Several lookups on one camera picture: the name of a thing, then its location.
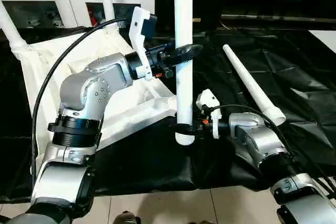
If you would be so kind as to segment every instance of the cabinet door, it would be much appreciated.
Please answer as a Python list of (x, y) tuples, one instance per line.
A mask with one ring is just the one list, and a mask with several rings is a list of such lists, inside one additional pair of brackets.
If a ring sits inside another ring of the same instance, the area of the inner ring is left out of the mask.
[[(104, 21), (102, 0), (70, 0), (79, 26), (92, 26)], [(131, 16), (135, 6), (154, 13), (154, 0), (112, 0), (116, 17)]]
[(70, 0), (2, 0), (19, 27), (77, 27)]

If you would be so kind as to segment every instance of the tile floor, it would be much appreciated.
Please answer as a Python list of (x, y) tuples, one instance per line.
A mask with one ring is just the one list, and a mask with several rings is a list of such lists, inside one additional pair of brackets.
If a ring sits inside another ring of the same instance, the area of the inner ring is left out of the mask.
[[(13, 217), (29, 204), (0, 205), (0, 214)], [(188, 224), (208, 220), (216, 224), (279, 224), (278, 205), (268, 190), (255, 193), (244, 187), (97, 197), (92, 210), (75, 224), (112, 224), (125, 210), (143, 224)]]

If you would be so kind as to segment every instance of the black cable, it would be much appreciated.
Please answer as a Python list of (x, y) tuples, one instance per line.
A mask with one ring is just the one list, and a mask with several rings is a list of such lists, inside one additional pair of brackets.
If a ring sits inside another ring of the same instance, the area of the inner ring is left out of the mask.
[(32, 149), (31, 149), (31, 171), (32, 171), (32, 189), (34, 188), (34, 184), (35, 184), (35, 181), (36, 181), (36, 162), (35, 162), (35, 157), (36, 157), (36, 153), (35, 153), (35, 148), (37, 147), (36, 146), (36, 121), (37, 121), (37, 112), (38, 112), (38, 108), (39, 108), (39, 105), (41, 103), (41, 99), (42, 99), (42, 96), (43, 96), (43, 93), (48, 85), (48, 82), (49, 80), (51, 79), (51, 76), (53, 75), (53, 73), (55, 72), (56, 68), (58, 67), (58, 65), (62, 62), (62, 60), (65, 58), (65, 56), (71, 52), (71, 50), (74, 49), (75, 46), (77, 46), (79, 43), (81, 43), (86, 37), (88, 37), (89, 35), (91, 35), (92, 33), (94, 33), (95, 31), (107, 26), (107, 25), (110, 25), (110, 24), (113, 24), (113, 23), (116, 23), (116, 22), (120, 22), (120, 21), (125, 21), (127, 20), (127, 18), (115, 18), (115, 19), (112, 19), (112, 20), (109, 20), (109, 21), (106, 21), (96, 27), (94, 27), (92, 30), (86, 32), (85, 34), (83, 34), (82, 36), (80, 36), (77, 40), (75, 40), (64, 52), (63, 54), (61, 54), (61, 56), (55, 61), (54, 65), (51, 67), (51, 69), (49, 70), (47, 76), (46, 76), (46, 79), (44, 80), (39, 92), (38, 92), (38, 95), (37, 95), (37, 98), (36, 98), (36, 102), (35, 102), (35, 106), (34, 106), (34, 110), (33, 110), (33, 116), (32, 116), (32, 127), (31, 127), (31, 139), (32, 139)]
[[(256, 113), (257, 115), (261, 116), (264, 120), (266, 120), (270, 125), (271, 125), (271, 129), (277, 134), (277, 136), (279, 137), (279, 139), (286, 145), (286, 148), (288, 149), (288, 151), (293, 155), (293, 151), (291, 150), (288, 141), (286, 140), (286, 138), (284, 137), (284, 135), (282, 134), (281, 130), (279, 129), (279, 127), (266, 115), (264, 115), (263, 113), (249, 107), (249, 106), (245, 106), (245, 105), (240, 105), (240, 104), (226, 104), (226, 105), (219, 105), (216, 107), (212, 107), (210, 109), (210, 111), (214, 111), (216, 109), (220, 109), (220, 108), (227, 108), (227, 107), (236, 107), (236, 108), (243, 108), (243, 109), (247, 109), (250, 110), (254, 113)], [(324, 171), (320, 168), (320, 166), (318, 164), (316, 164), (305, 152), (304, 150), (294, 141), (291, 142), (291, 144), (293, 144), (295, 146), (295, 148), (298, 149), (298, 151), (300, 152), (300, 154), (308, 161), (308, 163), (310, 163), (320, 174), (321, 176), (324, 178), (324, 180), (328, 183), (328, 185), (331, 187), (333, 194), (332, 195), (336, 195), (336, 187), (333, 184), (333, 182), (330, 180), (330, 178), (324, 173)]]

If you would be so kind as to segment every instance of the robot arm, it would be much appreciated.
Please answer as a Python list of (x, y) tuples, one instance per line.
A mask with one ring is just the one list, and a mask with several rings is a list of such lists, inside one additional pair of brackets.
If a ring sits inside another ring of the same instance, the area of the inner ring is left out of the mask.
[[(205, 90), (199, 95), (196, 105), (206, 114), (219, 102), (210, 90)], [(213, 112), (208, 113), (211, 119), (203, 120), (201, 127), (199, 124), (194, 127), (211, 130), (214, 138), (229, 133), (237, 144), (244, 146), (255, 168), (269, 181), (270, 191), (281, 206), (277, 211), (281, 223), (336, 223), (335, 206), (292, 158), (277, 134), (265, 126), (261, 116), (232, 113), (228, 121), (224, 121)]]
[(149, 80), (157, 74), (171, 77), (172, 66), (191, 60), (202, 50), (200, 45), (174, 49), (170, 44), (145, 50), (143, 41), (153, 30), (155, 20), (149, 12), (136, 7), (130, 29), (135, 52), (99, 58), (64, 80), (58, 117), (48, 126), (54, 136), (38, 172), (32, 206), (8, 223), (68, 224), (90, 211), (94, 193), (92, 163), (111, 96), (139, 78)]

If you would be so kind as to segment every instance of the black mat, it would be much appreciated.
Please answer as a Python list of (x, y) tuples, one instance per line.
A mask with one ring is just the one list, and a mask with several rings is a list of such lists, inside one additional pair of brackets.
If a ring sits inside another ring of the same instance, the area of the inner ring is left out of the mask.
[[(21, 32), (33, 42), (69, 31)], [(150, 47), (167, 41), (172, 40), (160, 35), (146, 44)], [(288, 140), (296, 141), (326, 172), (336, 175), (335, 54), (330, 49), (307, 31), (217, 31), (195, 34), (194, 42), (205, 46), (202, 56), (194, 61), (194, 99), (210, 88), (223, 104), (256, 108), (224, 55), (223, 44), (230, 44), (274, 104), (286, 114), (281, 130)], [(7, 42), (0, 39), (0, 43), (0, 203), (23, 202), (30, 194), (29, 106), (20, 64)], [(174, 79), (164, 82), (174, 91)], [(179, 146), (169, 128), (174, 120), (166, 118), (99, 151), (95, 162), (97, 195), (267, 186), (259, 174), (234, 155), (234, 147), (225, 138), (216, 141), (205, 136), (192, 146)]]

